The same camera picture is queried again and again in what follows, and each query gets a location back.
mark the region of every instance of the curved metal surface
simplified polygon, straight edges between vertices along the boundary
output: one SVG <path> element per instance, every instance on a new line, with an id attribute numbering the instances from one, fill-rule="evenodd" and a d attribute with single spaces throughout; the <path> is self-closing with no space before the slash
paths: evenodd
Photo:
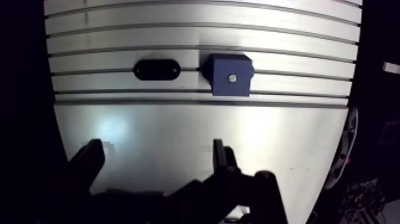
<path id="1" fill-rule="evenodd" d="M 337 21 L 298 13 L 288 13 L 264 8 L 228 5 L 151 5 L 111 8 L 49 18 L 46 20 L 48 35 L 74 30 L 147 24 L 211 23 L 259 27 L 258 29 L 287 29 L 297 32 L 331 36 L 358 41 L 360 28 Z"/>
<path id="2" fill-rule="evenodd" d="M 213 172 L 223 139 L 245 174 L 270 170 L 289 223 L 304 224 L 317 200 L 346 109 L 218 105 L 56 105 L 69 159 L 100 138 L 106 162 L 92 193 L 107 188 L 171 193 Z"/>
<path id="3" fill-rule="evenodd" d="M 47 40 L 50 54 L 111 48 L 163 49 L 169 47 L 219 49 L 253 48 L 258 51 L 298 52 L 342 60 L 355 60 L 357 46 L 309 36 L 263 30 L 216 27 L 157 27 L 109 30 L 60 36 Z"/>
<path id="4" fill-rule="evenodd" d="M 212 140 L 221 138 L 244 173 L 276 174 L 289 223 L 304 224 L 346 119 L 361 21 L 354 3 L 45 1 L 68 157 L 101 138 L 107 161 L 93 193 L 172 192 L 211 173 Z M 253 61 L 249 97 L 212 96 L 196 70 L 216 52 Z M 130 72 L 160 58 L 178 61 L 181 76 L 145 83 Z"/>
<path id="5" fill-rule="evenodd" d="M 211 86 L 198 71 L 183 71 L 171 81 L 141 81 L 132 72 L 107 74 L 77 74 L 52 77 L 54 91 L 126 91 L 140 90 L 208 90 Z M 338 95 L 350 94 L 351 82 L 310 77 L 254 74 L 250 91 L 289 92 L 296 94 Z"/>
<path id="6" fill-rule="evenodd" d="M 256 71 L 262 70 L 269 73 L 291 73 L 351 79 L 355 68 L 353 63 L 286 54 L 172 49 L 100 52 L 51 57 L 49 63 L 53 73 L 87 73 L 88 71 L 101 72 L 101 70 L 113 69 L 131 70 L 140 60 L 164 58 L 176 60 L 183 68 L 197 69 L 203 65 L 205 59 L 212 53 L 245 54 L 252 60 Z"/>
<path id="7" fill-rule="evenodd" d="M 361 9 L 353 7 L 343 2 L 332 0 L 219 0 L 219 1 L 171 1 L 171 0 L 46 0 L 45 14 L 51 15 L 56 13 L 71 12 L 76 10 L 91 10 L 96 7 L 122 7 L 126 4 L 156 4 L 162 3 L 183 3 L 183 4 L 252 4 L 254 7 L 280 7 L 281 10 L 298 10 L 298 13 L 313 13 L 314 15 L 325 15 L 332 18 L 340 18 L 342 20 L 352 21 L 354 23 L 361 22 Z"/>

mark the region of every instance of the bolt head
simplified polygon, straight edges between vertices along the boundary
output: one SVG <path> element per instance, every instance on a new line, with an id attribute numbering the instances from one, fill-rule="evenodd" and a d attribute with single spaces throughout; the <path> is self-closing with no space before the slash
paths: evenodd
<path id="1" fill-rule="evenodd" d="M 236 74 L 229 74 L 228 81 L 230 83 L 235 83 L 236 81 L 238 81 L 238 76 Z"/>

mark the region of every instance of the metal panel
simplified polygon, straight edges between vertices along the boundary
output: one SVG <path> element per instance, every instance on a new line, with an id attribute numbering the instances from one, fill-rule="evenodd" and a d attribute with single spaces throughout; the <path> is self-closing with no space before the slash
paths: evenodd
<path id="1" fill-rule="evenodd" d="M 157 27 L 109 30 L 47 40 L 50 54 L 102 48 L 187 46 L 224 49 L 255 48 L 355 60 L 357 46 L 320 38 L 261 30 L 215 27 Z"/>
<path id="2" fill-rule="evenodd" d="M 111 8 L 49 18 L 46 33 L 51 35 L 97 27 L 156 23 L 209 23 L 257 26 L 257 29 L 288 29 L 332 36 L 357 42 L 360 28 L 325 18 L 262 8 L 225 5 L 153 5 Z"/>
<path id="3" fill-rule="evenodd" d="M 141 81 L 133 73 L 78 74 L 53 76 L 54 91 L 107 91 L 138 89 L 211 90 L 207 80 L 197 71 L 184 71 L 172 81 Z M 255 74 L 251 91 L 290 92 L 347 96 L 351 82 L 310 77 Z"/>
<path id="4" fill-rule="evenodd" d="M 148 2 L 148 4 L 154 4 L 154 0 L 47 0 L 45 1 L 45 14 L 50 15 L 71 10 L 85 8 L 90 9 L 92 7 L 138 2 Z M 159 2 L 165 4 L 171 1 L 163 0 Z M 213 1 L 202 2 L 209 4 L 213 3 Z M 284 10 L 301 10 L 303 11 L 302 13 L 316 13 L 327 15 L 330 17 L 341 18 L 343 20 L 353 21 L 355 23 L 361 22 L 361 9 L 331 0 L 219 0 L 219 2 L 226 2 L 227 4 L 231 4 L 232 2 L 237 4 L 254 4 L 254 7 L 269 5 L 272 7 L 283 7 Z M 182 3 L 188 4 L 190 3 L 190 1 L 182 1 Z"/>
<path id="5" fill-rule="evenodd" d="M 304 224 L 347 110 L 133 104 L 56 105 L 55 113 L 68 158 L 92 138 L 104 142 L 106 162 L 94 194 L 107 188 L 171 193 L 205 179 L 213 170 L 212 140 L 221 138 L 245 174 L 275 173 L 289 223 Z"/>
<path id="6" fill-rule="evenodd" d="M 212 93 L 177 93 L 177 92 L 123 92 L 111 94 L 56 94 L 58 102 L 95 102 L 95 101 L 192 101 L 200 102 L 245 102 L 252 103 L 273 103 L 273 104 L 319 104 L 319 105 L 341 105 L 346 106 L 348 100 L 345 98 L 329 98 L 329 97 L 306 97 L 294 95 L 267 95 L 267 94 L 250 94 L 249 97 L 215 97 Z"/>
<path id="7" fill-rule="evenodd" d="M 93 54 L 51 57 L 53 73 L 87 70 L 132 69 L 142 59 L 174 59 L 183 68 L 198 68 L 211 53 L 245 54 L 253 61 L 255 70 L 269 73 L 302 73 L 318 76 L 352 78 L 355 64 L 318 58 L 260 52 L 207 51 L 207 50 L 148 50 L 117 51 Z"/>

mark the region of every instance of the oval cutout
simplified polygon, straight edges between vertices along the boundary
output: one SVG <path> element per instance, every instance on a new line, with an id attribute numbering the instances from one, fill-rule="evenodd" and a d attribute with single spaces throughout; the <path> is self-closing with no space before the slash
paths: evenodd
<path id="1" fill-rule="evenodd" d="M 178 78 L 180 65 L 174 60 L 142 60 L 133 68 L 135 76 L 142 81 L 168 81 Z"/>

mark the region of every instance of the blue bracket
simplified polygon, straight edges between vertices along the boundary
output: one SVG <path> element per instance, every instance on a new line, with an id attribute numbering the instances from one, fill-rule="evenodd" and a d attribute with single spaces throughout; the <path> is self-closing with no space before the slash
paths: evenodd
<path id="1" fill-rule="evenodd" d="M 213 96 L 240 96 L 250 94 L 254 75 L 252 61 L 242 54 L 211 54 L 202 67 Z"/>

